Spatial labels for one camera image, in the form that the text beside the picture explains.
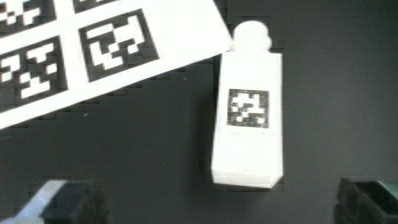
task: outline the white cap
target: white cap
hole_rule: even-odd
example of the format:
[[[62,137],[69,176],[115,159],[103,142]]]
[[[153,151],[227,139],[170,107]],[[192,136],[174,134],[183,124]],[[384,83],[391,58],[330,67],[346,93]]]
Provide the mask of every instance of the white cap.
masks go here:
[[[232,31],[229,51],[266,51],[272,47],[266,25],[259,21],[243,22]]]

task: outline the black surface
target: black surface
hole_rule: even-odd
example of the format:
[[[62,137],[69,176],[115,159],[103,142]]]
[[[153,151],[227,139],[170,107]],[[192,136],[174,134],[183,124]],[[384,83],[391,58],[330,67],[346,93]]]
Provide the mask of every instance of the black surface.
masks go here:
[[[110,223],[149,224],[330,224],[339,178],[398,183],[396,1],[229,0],[220,7],[231,27],[268,22],[284,52],[280,189],[225,192],[211,184],[204,64],[0,132],[1,216],[53,176],[99,180]]]

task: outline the paper with markers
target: paper with markers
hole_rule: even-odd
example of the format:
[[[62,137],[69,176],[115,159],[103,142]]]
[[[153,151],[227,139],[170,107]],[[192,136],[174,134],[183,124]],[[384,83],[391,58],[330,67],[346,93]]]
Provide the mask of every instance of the paper with markers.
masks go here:
[[[0,0],[0,129],[227,51],[211,0]]]

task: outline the black and white marker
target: black and white marker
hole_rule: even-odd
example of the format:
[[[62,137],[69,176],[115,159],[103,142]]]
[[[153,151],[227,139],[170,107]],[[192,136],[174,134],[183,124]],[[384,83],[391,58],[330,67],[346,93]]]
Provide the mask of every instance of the black and white marker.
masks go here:
[[[282,57],[270,45],[263,23],[241,23],[222,55],[213,140],[213,182],[257,188],[282,177]]]

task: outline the apriltag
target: apriltag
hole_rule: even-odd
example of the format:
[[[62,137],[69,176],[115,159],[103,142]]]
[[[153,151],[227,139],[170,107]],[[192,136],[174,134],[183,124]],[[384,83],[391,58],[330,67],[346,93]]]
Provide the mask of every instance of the apriltag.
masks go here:
[[[211,0],[0,0],[0,129],[209,58]]]

